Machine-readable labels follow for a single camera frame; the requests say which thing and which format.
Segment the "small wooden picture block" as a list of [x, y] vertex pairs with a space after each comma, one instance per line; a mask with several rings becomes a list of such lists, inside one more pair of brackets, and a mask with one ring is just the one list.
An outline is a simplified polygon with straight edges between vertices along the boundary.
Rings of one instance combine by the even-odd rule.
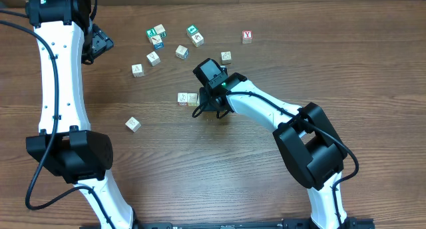
[[187, 104], [189, 107], [197, 107], [199, 105], [198, 94], [197, 93], [188, 93], [187, 94]]

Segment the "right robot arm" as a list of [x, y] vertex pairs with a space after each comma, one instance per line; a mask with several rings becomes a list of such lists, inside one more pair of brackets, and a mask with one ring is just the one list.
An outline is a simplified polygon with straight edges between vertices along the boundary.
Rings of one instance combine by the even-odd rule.
[[229, 75], [224, 66], [206, 59], [194, 70], [206, 100], [193, 112], [197, 117], [208, 105], [217, 118], [244, 115], [267, 128], [274, 137], [288, 172], [304, 188], [312, 206], [314, 228], [343, 228], [339, 184], [347, 150], [321, 107], [285, 103], [263, 91], [244, 75]]

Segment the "plain wooden block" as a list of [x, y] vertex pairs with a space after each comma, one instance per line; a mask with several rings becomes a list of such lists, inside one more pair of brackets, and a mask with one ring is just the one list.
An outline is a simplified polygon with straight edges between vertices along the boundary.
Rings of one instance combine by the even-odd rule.
[[221, 60], [223, 65], [230, 64], [232, 62], [232, 55], [230, 51], [221, 52]]

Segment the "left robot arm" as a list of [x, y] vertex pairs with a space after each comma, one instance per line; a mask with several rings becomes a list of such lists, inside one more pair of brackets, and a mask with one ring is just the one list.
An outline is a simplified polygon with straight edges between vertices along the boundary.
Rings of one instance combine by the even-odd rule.
[[91, 130], [85, 108], [81, 68], [113, 46], [94, 24], [97, 0], [28, 0], [25, 12], [37, 39], [42, 76], [39, 133], [26, 139], [27, 152], [39, 169], [83, 194], [101, 228], [138, 228], [112, 175], [110, 138]]

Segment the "wooden block text top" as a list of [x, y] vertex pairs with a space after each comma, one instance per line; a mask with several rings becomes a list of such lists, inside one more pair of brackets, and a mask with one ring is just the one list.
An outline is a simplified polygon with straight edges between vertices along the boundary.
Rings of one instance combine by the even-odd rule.
[[155, 51], [147, 54], [148, 62], [154, 67], [160, 63], [160, 57], [157, 55]]

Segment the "wooden block red picture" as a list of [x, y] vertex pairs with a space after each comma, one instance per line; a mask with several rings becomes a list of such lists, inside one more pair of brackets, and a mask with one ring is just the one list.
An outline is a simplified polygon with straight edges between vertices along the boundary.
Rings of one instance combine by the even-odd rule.
[[134, 117], [130, 117], [125, 125], [132, 131], [132, 132], [136, 132], [140, 127], [141, 124], [134, 118]]

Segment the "green letter L block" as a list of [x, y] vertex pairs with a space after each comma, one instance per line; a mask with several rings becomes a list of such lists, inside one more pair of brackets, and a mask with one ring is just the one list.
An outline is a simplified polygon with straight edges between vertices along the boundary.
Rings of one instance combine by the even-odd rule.
[[188, 93], [178, 93], [177, 94], [177, 103], [179, 106], [188, 105]]

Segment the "wooden block blue side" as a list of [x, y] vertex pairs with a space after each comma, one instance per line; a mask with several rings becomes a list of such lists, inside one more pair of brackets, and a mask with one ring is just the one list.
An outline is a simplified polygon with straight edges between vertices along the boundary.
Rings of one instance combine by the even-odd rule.
[[175, 53], [178, 58], [185, 60], [188, 56], [188, 49], [182, 45], [179, 45]]

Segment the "wooden block pencil picture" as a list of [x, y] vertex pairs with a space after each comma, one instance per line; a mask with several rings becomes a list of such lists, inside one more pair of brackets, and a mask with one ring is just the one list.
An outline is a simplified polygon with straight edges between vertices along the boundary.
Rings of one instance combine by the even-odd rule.
[[164, 43], [163, 43], [160, 35], [155, 35], [155, 36], [151, 37], [150, 39], [151, 39], [151, 42], [152, 42], [155, 50], [161, 49], [161, 48], [164, 47]]

